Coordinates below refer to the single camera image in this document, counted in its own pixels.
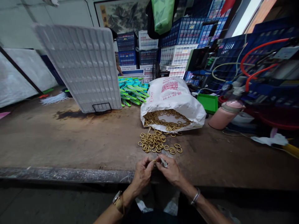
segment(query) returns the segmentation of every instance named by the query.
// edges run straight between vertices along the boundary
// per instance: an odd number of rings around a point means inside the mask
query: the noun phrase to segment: qr code
[[[178,82],[174,81],[174,82],[169,82],[166,83],[162,86],[162,92],[164,92],[165,90],[178,90]]]

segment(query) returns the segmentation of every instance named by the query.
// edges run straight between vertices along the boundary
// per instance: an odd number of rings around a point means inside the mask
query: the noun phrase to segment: green plastic bag
[[[172,26],[174,0],[151,0],[155,22],[155,32],[168,32]]]

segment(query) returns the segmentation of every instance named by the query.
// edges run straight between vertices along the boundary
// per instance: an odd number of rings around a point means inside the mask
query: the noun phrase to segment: gold watch
[[[121,213],[121,214],[125,214],[125,206],[124,206],[124,203],[122,201],[122,191],[119,191],[113,201],[112,201],[112,204],[114,204],[116,206],[116,208],[118,209],[118,211]]]

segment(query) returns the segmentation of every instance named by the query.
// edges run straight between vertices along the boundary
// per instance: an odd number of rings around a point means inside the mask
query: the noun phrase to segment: red hose
[[[260,71],[258,71],[258,72],[256,72],[256,73],[254,73],[253,75],[249,76],[248,79],[247,79],[247,81],[246,81],[246,84],[245,84],[246,92],[249,92],[249,82],[250,82],[250,80],[251,80],[252,78],[254,78],[254,76],[256,76],[256,75],[258,75],[258,74],[260,74],[260,73],[262,73],[262,72],[264,72],[264,71],[266,71],[266,70],[269,70],[270,68],[273,68],[273,67],[275,67],[276,65],[278,65],[278,64],[277,64],[277,63],[276,63],[276,64],[273,64],[273,65],[271,65],[271,66],[269,66],[269,67],[267,67],[267,68],[264,68],[264,69],[262,69],[262,70],[260,70]]]
[[[254,52],[255,50],[257,50],[257,49],[259,49],[259,48],[261,48],[261,47],[264,47],[264,46],[267,46],[267,45],[270,45],[270,44],[275,44],[275,43],[285,42],[285,41],[288,41],[288,40],[289,40],[289,38],[280,39],[280,40],[273,40],[273,41],[264,43],[264,44],[262,44],[262,45],[259,45],[259,46],[257,46],[256,48],[253,48],[251,51],[249,51],[247,54],[245,54],[245,56],[243,57],[243,59],[242,59],[242,61],[241,61],[240,68],[241,68],[242,72],[243,72],[246,76],[250,76],[250,74],[248,74],[248,73],[245,71],[245,68],[244,68],[243,63],[245,62],[245,60],[246,60],[246,58],[248,57],[248,55],[250,55],[252,52]]]

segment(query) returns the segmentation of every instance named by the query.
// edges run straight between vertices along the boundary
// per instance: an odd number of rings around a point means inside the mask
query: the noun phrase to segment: pile of plastic parts
[[[141,105],[143,102],[146,102],[145,99],[149,97],[147,94],[149,84],[143,84],[142,80],[143,78],[137,77],[118,77],[122,107],[125,107],[125,105],[131,107],[132,103]]]

